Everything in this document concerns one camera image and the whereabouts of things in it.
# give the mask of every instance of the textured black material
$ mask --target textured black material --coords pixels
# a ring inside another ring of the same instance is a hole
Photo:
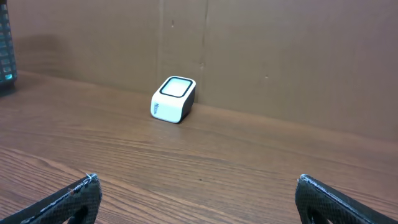
[[[7,1],[0,1],[0,87],[9,86],[17,79],[17,67]]]
[[[102,199],[96,174],[65,187],[51,196],[0,220],[0,224],[94,224]]]
[[[295,202],[304,224],[328,224],[329,221],[333,224],[398,224],[397,221],[305,174],[298,180]]]

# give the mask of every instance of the small white box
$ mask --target small white box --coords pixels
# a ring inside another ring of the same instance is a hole
[[[150,113],[157,119],[179,123],[191,110],[196,85],[190,78],[169,77],[153,95]]]

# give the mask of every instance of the logo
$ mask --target logo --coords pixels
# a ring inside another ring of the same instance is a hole
[[[159,108],[159,104],[158,103],[155,103],[155,110],[154,110],[154,113],[156,114],[157,113],[157,109]]]

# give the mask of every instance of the wooden table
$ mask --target wooden table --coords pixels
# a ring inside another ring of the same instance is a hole
[[[310,174],[398,219],[398,143],[21,72],[0,97],[0,218],[96,172],[98,223],[300,223]]]

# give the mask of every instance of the cardboard wall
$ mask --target cardboard wall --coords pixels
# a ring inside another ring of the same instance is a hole
[[[13,0],[20,70],[398,140],[398,1]]]

